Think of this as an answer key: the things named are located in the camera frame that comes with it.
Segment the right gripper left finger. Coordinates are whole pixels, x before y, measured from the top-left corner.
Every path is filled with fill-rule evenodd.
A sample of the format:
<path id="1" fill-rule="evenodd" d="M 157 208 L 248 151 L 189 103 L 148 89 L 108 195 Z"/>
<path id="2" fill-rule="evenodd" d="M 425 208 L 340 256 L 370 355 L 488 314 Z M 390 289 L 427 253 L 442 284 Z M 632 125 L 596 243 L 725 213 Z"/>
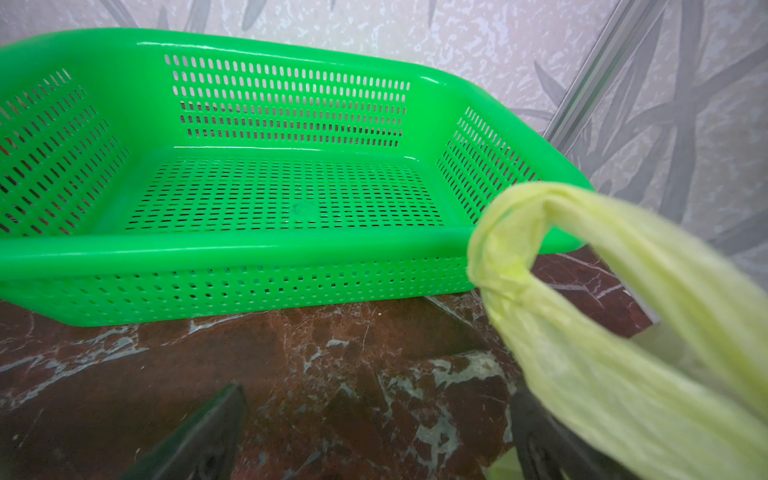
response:
<path id="1" fill-rule="evenodd" d="M 227 385 L 120 477 L 229 479 L 245 413 L 242 385 Z"/>

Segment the light green plastic bag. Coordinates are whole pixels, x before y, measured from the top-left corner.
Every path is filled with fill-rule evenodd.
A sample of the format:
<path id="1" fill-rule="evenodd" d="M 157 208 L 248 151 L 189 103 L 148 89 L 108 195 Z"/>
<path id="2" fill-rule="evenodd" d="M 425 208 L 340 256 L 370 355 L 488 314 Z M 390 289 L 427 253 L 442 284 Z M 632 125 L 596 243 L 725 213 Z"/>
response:
<path id="1" fill-rule="evenodd" d="M 552 228 L 588 243 L 658 318 L 633 340 L 533 274 Z M 485 210 L 468 275 L 543 406 L 643 479 L 767 475 L 767 294 L 727 258 L 634 204 L 559 183 Z"/>

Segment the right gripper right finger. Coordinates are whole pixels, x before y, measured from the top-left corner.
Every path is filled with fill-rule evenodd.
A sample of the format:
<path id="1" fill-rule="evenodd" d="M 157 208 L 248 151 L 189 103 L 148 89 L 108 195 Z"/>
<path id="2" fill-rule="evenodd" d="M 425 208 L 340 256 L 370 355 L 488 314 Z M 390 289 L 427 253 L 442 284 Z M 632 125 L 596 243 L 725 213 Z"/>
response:
<path id="1" fill-rule="evenodd" d="M 525 383 L 510 399 L 511 430 L 525 479 L 633 479 L 635 475 L 559 422 Z"/>

